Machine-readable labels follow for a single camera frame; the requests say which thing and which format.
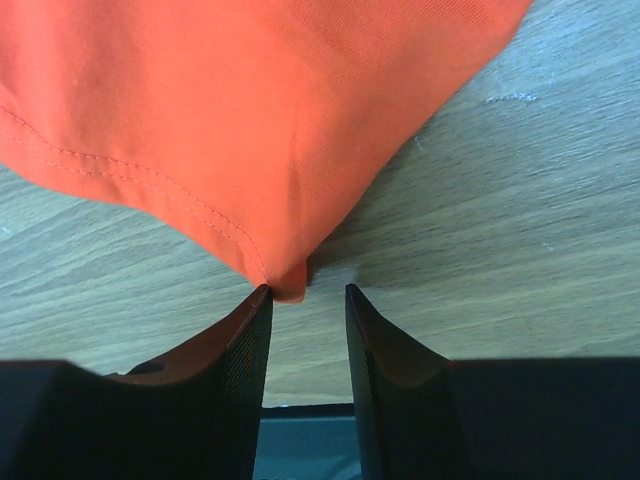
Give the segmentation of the orange t shirt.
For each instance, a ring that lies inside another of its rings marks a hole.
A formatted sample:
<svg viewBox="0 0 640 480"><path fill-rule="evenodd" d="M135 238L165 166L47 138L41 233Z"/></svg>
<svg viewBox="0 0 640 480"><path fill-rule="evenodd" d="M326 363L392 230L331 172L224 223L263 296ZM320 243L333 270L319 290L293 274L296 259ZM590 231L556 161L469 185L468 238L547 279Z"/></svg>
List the orange t shirt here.
<svg viewBox="0 0 640 480"><path fill-rule="evenodd" d="M1 161L145 211L278 300L526 1L5 1Z"/></svg>

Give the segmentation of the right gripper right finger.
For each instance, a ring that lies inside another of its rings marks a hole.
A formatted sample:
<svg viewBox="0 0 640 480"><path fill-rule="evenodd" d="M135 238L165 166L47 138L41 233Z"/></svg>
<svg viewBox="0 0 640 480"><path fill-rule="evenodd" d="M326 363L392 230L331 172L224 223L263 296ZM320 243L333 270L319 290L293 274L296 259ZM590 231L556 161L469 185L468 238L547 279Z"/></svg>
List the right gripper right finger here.
<svg viewBox="0 0 640 480"><path fill-rule="evenodd" d="M639 361L447 359L345 291L367 479L635 479Z"/></svg>

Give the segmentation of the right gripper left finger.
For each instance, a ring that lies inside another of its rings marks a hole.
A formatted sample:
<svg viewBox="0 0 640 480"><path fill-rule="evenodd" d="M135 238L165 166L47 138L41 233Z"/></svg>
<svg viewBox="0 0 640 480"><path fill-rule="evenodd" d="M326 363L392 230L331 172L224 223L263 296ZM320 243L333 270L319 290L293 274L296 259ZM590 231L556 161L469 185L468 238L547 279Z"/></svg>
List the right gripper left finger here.
<svg viewBox="0 0 640 480"><path fill-rule="evenodd" d="M62 360L1 365L5 479L249 479L273 299L229 315L125 374Z"/></svg>

